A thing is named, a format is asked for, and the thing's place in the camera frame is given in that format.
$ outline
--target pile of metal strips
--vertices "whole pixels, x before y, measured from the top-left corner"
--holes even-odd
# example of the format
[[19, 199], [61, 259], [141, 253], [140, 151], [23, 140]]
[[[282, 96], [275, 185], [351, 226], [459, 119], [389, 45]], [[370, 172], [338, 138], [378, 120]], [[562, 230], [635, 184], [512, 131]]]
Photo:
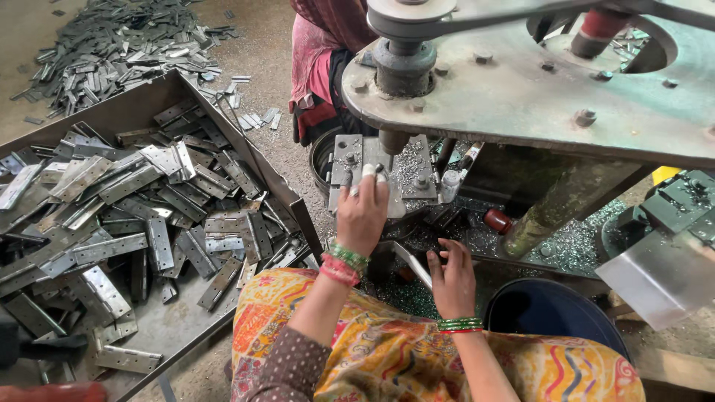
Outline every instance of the pile of metal strips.
[[199, 81], [220, 74], [206, 52], [236, 38], [235, 26], [198, 26], [197, 16], [179, 0], [149, 0], [138, 6], [117, 0], [89, 0], [58, 30], [55, 46], [39, 50], [32, 84], [10, 100], [53, 98], [47, 117], [65, 116], [115, 94], [149, 83], [176, 68], [202, 90]]
[[111, 345], [139, 330], [132, 302], [147, 299], [150, 282], [167, 303], [190, 265], [207, 281], [190, 303], [210, 312], [234, 280], [242, 288], [256, 269], [310, 252], [194, 99], [154, 120], [117, 134], [121, 149], [80, 122], [59, 144], [0, 160], [14, 175], [0, 194], [1, 301], [35, 338], [76, 332], [86, 312], [90, 379], [105, 368], [157, 367], [159, 354]]

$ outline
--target worker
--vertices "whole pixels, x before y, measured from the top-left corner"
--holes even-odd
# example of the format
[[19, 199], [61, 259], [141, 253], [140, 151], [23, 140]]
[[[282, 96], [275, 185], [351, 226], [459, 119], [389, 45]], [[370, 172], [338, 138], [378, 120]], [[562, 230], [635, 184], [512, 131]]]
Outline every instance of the worker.
[[342, 126], [343, 134], [377, 135], [342, 102], [342, 71], [378, 36], [367, 23], [367, 0], [291, 0], [293, 139], [307, 147]]
[[454, 240], [439, 240], [445, 265], [427, 255], [442, 320], [354, 290], [389, 193], [384, 172], [366, 164], [359, 186], [340, 188], [337, 238], [320, 272], [268, 270], [242, 290], [232, 401], [645, 401], [631, 364], [604, 345], [480, 330], [470, 253]]

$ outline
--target dusty floor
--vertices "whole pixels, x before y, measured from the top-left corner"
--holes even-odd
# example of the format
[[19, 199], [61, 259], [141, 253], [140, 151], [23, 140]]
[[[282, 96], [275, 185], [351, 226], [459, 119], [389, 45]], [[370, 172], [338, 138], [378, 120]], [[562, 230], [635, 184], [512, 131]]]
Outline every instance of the dusty floor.
[[[27, 80], [34, 74], [33, 58], [37, 49], [50, 46], [56, 37], [54, 30], [65, 25], [84, 6], [86, 0], [0, 1], [0, 25], [4, 27], [0, 40], [0, 141], [7, 142], [37, 128], [23, 122], [25, 116], [45, 119], [45, 101], [30, 104], [25, 99], [17, 102], [8, 98], [28, 87]], [[292, 120], [287, 113], [290, 97], [291, 29], [295, 17], [288, 1], [265, 0], [207, 0], [190, 6], [204, 25], [235, 24], [242, 32], [239, 39], [222, 42], [211, 51], [224, 74], [211, 87], [226, 87], [230, 76], [251, 75], [249, 84], [242, 84], [242, 113], [262, 115], [269, 107], [279, 107], [283, 114], [280, 128], [251, 131], [251, 140], [269, 157], [274, 168], [285, 176], [290, 185], [304, 197], [320, 237], [332, 233], [332, 220], [325, 212], [323, 200], [315, 189], [308, 169], [308, 153], [292, 141]], [[55, 9], [67, 14], [52, 15]], [[226, 20], [223, 11], [231, 9], [236, 17]], [[27, 64], [29, 72], [16, 68]], [[623, 197], [629, 205], [639, 203], [650, 183], [642, 182]], [[715, 358], [715, 315], [703, 309], [682, 325], [655, 333], [637, 320], [617, 322], [629, 345], [649, 345], [656, 348]], [[228, 401], [230, 383], [223, 369], [230, 356], [230, 331], [225, 330], [183, 358], [167, 375], [178, 401]], [[133, 401], [163, 401], [156, 382], [145, 388]]]

